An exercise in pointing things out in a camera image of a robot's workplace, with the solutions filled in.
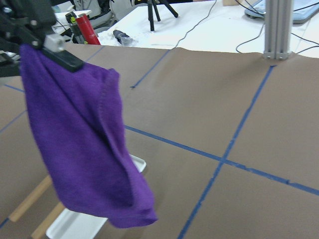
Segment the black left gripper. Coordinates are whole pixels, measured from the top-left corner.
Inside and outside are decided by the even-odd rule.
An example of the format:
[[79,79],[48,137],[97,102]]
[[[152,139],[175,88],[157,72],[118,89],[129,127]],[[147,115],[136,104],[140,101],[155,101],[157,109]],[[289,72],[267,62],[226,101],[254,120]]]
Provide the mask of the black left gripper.
[[69,72],[80,70],[84,62],[65,50],[64,38],[53,34],[56,17],[48,0],[2,0],[0,2],[0,76],[19,75],[19,61],[7,53],[19,54],[23,44],[40,50]]

